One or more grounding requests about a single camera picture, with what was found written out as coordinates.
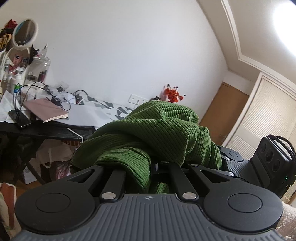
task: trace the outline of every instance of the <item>ceiling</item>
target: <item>ceiling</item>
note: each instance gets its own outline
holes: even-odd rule
[[[296,83],[296,55],[283,43],[274,24],[274,13],[279,7],[283,4],[294,7],[290,0],[197,1],[231,71],[251,81],[256,81],[262,71]],[[296,27],[289,32],[296,35]]]

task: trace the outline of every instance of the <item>round mirror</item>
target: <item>round mirror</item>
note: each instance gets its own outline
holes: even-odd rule
[[[26,19],[19,23],[12,34],[12,45],[17,50],[30,47],[38,33],[38,24],[32,19]]]

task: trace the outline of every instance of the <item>crosshair logo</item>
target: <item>crosshair logo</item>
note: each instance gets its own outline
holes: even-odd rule
[[[147,199],[148,201],[150,201],[151,199],[153,199],[154,197],[151,197],[151,196],[147,196],[145,197],[145,199]]]

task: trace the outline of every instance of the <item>mirror frame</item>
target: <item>mirror frame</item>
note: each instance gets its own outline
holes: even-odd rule
[[[34,34],[33,34],[32,38],[30,39],[30,41],[29,41],[28,43],[26,43],[26,44],[24,44],[24,45],[18,45],[18,44],[15,42],[15,33],[16,33],[16,31],[17,31],[18,26],[19,26],[20,24],[22,24],[24,21],[27,21],[27,20],[30,20],[30,21],[32,21],[32,22],[34,23],[34,25],[35,25],[35,31],[34,31]],[[14,28],[14,30],[13,30],[12,38],[11,38],[11,40],[12,40],[12,46],[13,46],[15,49],[17,49],[17,50],[25,50],[25,49],[31,47],[31,45],[32,45],[32,44],[34,43],[34,41],[36,40],[36,37],[37,37],[37,34],[38,34],[38,30],[39,30],[39,28],[38,28],[38,24],[37,24],[37,22],[36,22],[35,20],[30,19],[30,18],[27,18],[27,19],[21,21],[21,22],[20,22],[20,23]]]

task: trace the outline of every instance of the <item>smartphone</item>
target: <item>smartphone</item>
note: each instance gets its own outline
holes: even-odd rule
[[[20,110],[11,110],[8,115],[19,128],[27,127],[32,123]]]

